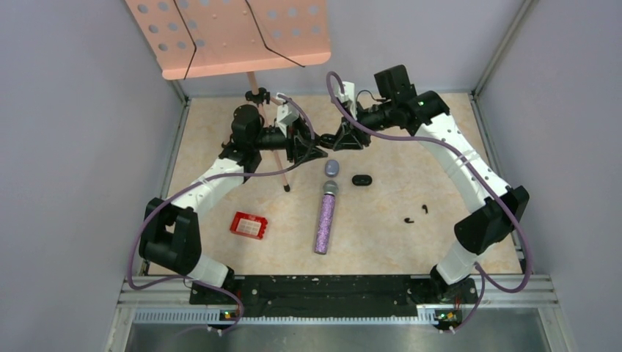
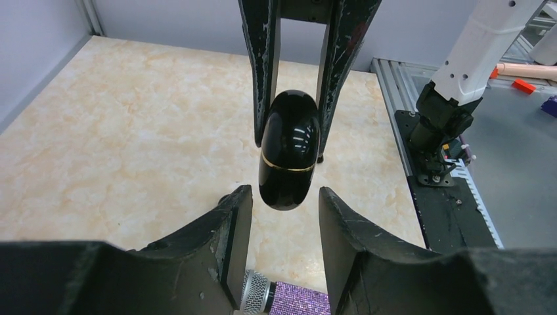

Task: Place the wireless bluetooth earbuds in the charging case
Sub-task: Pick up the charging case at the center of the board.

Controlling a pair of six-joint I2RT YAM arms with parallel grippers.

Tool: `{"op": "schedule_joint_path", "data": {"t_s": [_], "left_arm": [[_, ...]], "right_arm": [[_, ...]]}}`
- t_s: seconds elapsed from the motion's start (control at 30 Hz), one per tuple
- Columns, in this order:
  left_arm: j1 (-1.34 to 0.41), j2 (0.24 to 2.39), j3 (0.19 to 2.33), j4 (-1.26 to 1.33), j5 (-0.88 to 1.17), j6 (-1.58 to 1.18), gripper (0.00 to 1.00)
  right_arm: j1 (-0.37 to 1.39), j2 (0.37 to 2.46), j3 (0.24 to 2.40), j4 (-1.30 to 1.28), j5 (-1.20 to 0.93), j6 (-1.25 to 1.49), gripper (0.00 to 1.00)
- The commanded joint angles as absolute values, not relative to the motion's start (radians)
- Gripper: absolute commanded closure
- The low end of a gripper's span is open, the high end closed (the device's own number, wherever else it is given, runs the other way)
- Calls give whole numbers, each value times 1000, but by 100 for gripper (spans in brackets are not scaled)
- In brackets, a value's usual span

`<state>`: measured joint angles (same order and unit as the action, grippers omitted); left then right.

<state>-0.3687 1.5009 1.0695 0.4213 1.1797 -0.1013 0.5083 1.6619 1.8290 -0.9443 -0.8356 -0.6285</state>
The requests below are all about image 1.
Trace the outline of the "black earbud case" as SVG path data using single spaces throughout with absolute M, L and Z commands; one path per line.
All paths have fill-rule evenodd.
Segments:
M 318 145 L 322 148 L 333 150 L 336 142 L 336 136 L 330 133 L 322 134 L 319 138 Z
M 354 186 L 370 186 L 373 183 L 373 178 L 370 175 L 354 175 L 351 182 Z

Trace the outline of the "purple earbud charging case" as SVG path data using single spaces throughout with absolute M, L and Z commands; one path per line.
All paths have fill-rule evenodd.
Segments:
M 340 164 L 336 160 L 328 160 L 324 166 L 324 174 L 327 177 L 336 177 L 340 173 Z

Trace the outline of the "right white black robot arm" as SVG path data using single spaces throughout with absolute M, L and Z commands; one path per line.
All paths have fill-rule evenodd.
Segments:
M 469 215 L 454 226 L 455 241 L 431 269 L 431 295 L 449 302 L 491 246 L 517 232 L 522 247 L 527 248 L 520 219 L 530 195 L 525 187 L 511 186 L 489 167 L 462 134 L 440 95 L 418 93 L 404 65 L 382 70 L 374 79 L 383 100 L 366 109 L 349 91 L 351 83 L 337 73 L 327 73 L 326 86 L 348 124 L 362 133 L 363 146 L 368 146 L 371 136 L 419 142 L 461 195 Z

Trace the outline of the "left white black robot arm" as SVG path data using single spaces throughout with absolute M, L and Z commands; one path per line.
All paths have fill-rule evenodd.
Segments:
M 208 284 L 208 295 L 218 303 L 234 296 L 234 271 L 203 254 L 200 216 L 233 189 L 260 176 L 257 168 L 264 150 L 284 150 L 293 168 L 326 157 L 318 148 L 309 117 L 293 101 L 277 109 L 273 125 L 264 122 L 258 107 L 239 106 L 233 113 L 230 139 L 212 166 L 169 199 L 149 201 L 140 227 L 137 249 L 142 259 Z

